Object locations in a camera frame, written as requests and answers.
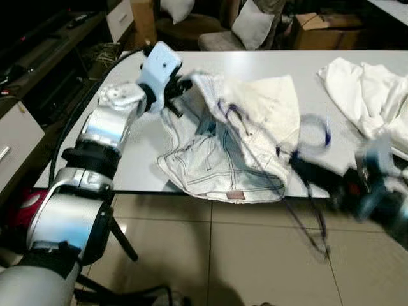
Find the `beige floor tile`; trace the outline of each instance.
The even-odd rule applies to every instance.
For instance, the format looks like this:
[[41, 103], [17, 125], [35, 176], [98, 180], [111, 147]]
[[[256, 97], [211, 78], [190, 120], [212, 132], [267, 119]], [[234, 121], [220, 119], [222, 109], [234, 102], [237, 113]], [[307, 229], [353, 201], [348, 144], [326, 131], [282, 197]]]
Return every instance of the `beige floor tile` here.
[[[287, 201], [306, 227], [318, 228], [318, 223], [310, 209], [308, 200], [287, 199]], [[325, 207], [324, 200], [318, 200], [318, 203]], [[383, 231], [380, 226], [372, 221], [360, 224], [354, 218], [344, 214], [336, 214], [328, 209], [324, 209], [323, 212], [329, 230]], [[215, 201], [212, 208], [212, 220], [214, 222], [235, 224], [297, 226], [297, 223], [281, 202], [234, 205]]]
[[331, 263], [344, 306], [408, 304], [408, 252], [384, 233], [333, 232]]
[[209, 221], [211, 201], [191, 196], [118, 194], [115, 217], [181, 221]]
[[296, 228], [212, 224], [209, 305], [340, 306], [327, 261]]
[[167, 283], [204, 306], [207, 299], [210, 224], [208, 222], [118, 219], [136, 249], [134, 263], [111, 235], [89, 277], [115, 291]]

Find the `white garment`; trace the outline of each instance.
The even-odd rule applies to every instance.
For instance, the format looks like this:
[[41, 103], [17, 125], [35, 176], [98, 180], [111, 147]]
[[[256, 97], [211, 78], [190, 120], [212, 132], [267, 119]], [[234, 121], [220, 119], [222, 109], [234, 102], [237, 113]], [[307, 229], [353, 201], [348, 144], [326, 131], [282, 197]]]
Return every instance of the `white garment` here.
[[373, 139], [387, 131], [394, 153], [408, 159], [408, 76], [341, 57], [318, 74], [333, 102], [361, 133]]
[[[251, 83], [205, 73], [187, 75], [193, 88], [162, 111], [170, 151], [157, 163], [186, 193], [232, 203], [279, 201], [288, 183], [288, 155], [298, 143], [300, 116], [290, 76]], [[282, 150], [277, 156], [277, 146]]]

